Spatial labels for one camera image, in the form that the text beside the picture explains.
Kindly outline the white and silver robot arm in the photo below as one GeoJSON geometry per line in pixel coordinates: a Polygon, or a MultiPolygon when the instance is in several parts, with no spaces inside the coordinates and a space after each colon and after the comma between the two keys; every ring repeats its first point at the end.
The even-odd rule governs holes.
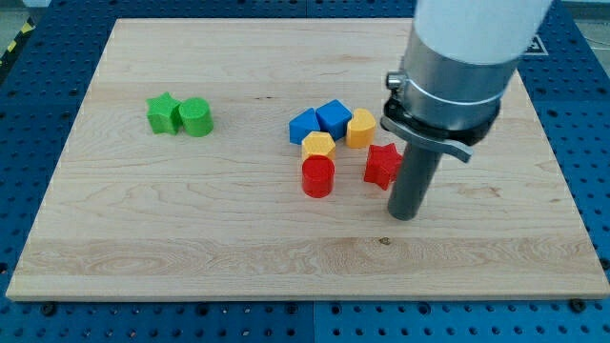
{"type": "Polygon", "coordinates": [[[466,162],[551,0],[419,0],[381,126],[407,141],[407,159],[466,162]]]}

